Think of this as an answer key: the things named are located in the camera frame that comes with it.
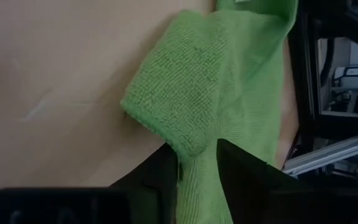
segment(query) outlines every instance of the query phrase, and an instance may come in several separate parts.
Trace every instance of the green microfiber towel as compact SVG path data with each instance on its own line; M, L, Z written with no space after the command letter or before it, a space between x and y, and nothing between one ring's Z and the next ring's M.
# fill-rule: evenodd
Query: green microfiber towel
M219 0L218 9L206 17L181 12L121 101L178 154L178 223L232 223L216 162L218 138L275 163L283 41L297 0Z

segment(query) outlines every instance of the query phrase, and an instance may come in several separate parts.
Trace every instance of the black plastic part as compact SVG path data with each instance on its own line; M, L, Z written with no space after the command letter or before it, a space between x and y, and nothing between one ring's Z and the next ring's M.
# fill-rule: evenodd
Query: black plastic part
M0 223L169 224L177 174L177 156L166 144L110 188L0 190Z
M358 189L317 189L219 139L218 169L234 224L358 223Z

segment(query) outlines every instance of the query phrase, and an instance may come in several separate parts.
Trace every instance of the beige wall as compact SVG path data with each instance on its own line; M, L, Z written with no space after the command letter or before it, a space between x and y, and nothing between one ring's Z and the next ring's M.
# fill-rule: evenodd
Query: beige wall
M0 187L109 185L162 144L119 107L182 9L210 0L0 1Z

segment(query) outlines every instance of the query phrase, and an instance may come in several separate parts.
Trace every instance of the towel fold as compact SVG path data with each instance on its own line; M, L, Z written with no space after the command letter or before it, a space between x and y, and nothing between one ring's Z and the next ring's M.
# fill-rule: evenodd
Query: towel fold
M283 41L296 8L297 0L220 0L206 17L183 11L128 86L122 107L161 135L183 165L177 223L232 223L218 138L274 165Z

